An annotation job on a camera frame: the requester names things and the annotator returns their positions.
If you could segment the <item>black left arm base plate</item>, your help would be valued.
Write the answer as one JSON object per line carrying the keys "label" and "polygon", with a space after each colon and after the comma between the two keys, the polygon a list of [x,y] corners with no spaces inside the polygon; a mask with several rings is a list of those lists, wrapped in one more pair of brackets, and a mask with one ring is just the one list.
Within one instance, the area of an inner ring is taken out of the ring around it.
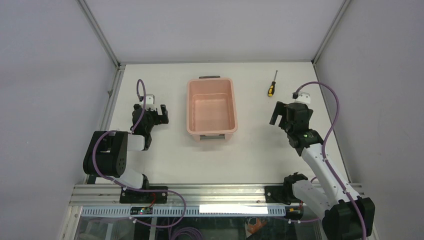
{"label": "black left arm base plate", "polygon": [[139,192],[134,190],[123,188],[119,197],[120,204],[141,204],[147,205],[151,203],[155,204],[166,204],[168,200],[168,194],[165,190],[168,190],[167,186],[151,186],[150,190],[154,192]]}

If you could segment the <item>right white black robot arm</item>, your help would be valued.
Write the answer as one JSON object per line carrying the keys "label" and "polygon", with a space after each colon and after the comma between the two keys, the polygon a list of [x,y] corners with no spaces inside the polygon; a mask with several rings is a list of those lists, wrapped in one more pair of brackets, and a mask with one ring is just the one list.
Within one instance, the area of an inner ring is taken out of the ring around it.
{"label": "right white black robot arm", "polygon": [[278,124],[287,135],[289,145],[307,163],[320,183],[319,191],[309,179],[295,172],[284,178],[280,189],[271,190],[275,203],[306,204],[321,220],[329,240],[365,240],[373,230],[375,204],[360,194],[332,167],[324,152],[324,140],[309,127],[313,110],[300,102],[275,104],[270,125]]}

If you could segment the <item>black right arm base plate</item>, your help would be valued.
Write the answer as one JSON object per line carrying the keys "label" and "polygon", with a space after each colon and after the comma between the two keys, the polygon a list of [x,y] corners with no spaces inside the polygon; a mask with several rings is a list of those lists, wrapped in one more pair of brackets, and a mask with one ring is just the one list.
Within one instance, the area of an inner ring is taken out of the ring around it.
{"label": "black right arm base plate", "polygon": [[294,196],[293,190],[283,185],[267,185],[264,187],[265,201],[268,204],[285,204],[300,203],[301,201]]}

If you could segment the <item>yellow black screwdriver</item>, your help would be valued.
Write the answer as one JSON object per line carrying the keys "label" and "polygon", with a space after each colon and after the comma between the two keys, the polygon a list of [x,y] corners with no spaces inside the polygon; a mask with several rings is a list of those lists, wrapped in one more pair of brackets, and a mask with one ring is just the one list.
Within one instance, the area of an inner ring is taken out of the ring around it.
{"label": "yellow black screwdriver", "polygon": [[268,97],[272,97],[275,94],[277,75],[278,75],[278,70],[275,71],[273,80],[268,88],[268,92],[267,92]]}

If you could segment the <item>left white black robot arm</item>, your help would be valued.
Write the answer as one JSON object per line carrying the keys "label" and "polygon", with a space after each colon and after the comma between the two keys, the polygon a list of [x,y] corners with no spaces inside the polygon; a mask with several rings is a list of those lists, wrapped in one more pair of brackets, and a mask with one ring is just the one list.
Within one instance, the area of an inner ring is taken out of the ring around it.
{"label": "left white black robot arm", "polygon": [[161,104],[143,108],[135,104],[132,112],[134,132],[111,130],[94,131],[83,159],[83,171],[87,175],[101,177],[131,190],[131,197],[145,203],[151,196],[150,184],[145,174],[128,167],[127,153],[147,151],[152,143],[154,126],[168,124],[168,110]]}

